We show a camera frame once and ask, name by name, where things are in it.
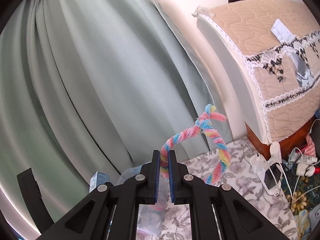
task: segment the curtain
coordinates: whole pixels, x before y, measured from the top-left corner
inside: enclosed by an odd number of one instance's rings
[[[97,170],[115,182],[218,101],[148,0],[24,0],[0,36],[1,189],[32,225],[16,179],[31,167],[57,221]]]

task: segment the brown wood panel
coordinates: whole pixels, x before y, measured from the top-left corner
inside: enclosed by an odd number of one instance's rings
[[[310,130],[310,127],[315,120],[315,117],[312,117],[308,122],[305,123],[298,131],[296,131],[293,135],[289,136],[287,139],[284,139],[280,142],[281,155],[283,159],[287,159],[288,155],[292,151],[294,147],[301,147],[305,145],[306,135]],[[257,138],[257,136],[253,133],[250,127],[245,124],[248,132],[248,138],[257,149],[259,153],[261,153],[266,160],[270,158],[270,145],[263,144]]]

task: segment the light green curtain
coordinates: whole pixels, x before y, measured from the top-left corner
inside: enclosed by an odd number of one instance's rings
[[[208,103],[223,112],[148,0],[24,0],[0,35],[1,189],[32,223],[16,180],[31,167],[56,221],[97,170],[115,182],[150,161]],[[198,136],[176,152],[213,147]]]

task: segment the white paper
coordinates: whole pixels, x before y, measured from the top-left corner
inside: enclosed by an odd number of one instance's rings
[[[275,23],[271,27],[271,31],[281,43],[290,43],[295,38],[295,36],[279,19],[276,19]]]

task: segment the colorful fuzzy ring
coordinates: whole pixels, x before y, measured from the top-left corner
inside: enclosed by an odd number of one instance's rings
[[[223,122],[226,117],[223,114],[215,112],[216,107],[208,104],[205,107],[205,111],[198,117],[193,127],[185,129],[181,133],[172,136],[167,142],[161,147],[160,151],[160,171],[164,177],[168,178],[168,152],[172,148],[182,141],[197,136],[201,131],[207,136],[213,139],[213,142],[218,147],[219,163],[214,168],[212,174],[204,179],[207,184],[214,184],[219,181],[222,174],[230,166],[231,156],[226,146],[226,143],[222,139],[221,135],[217,130],[213,129],[210,119],[218,120]]]

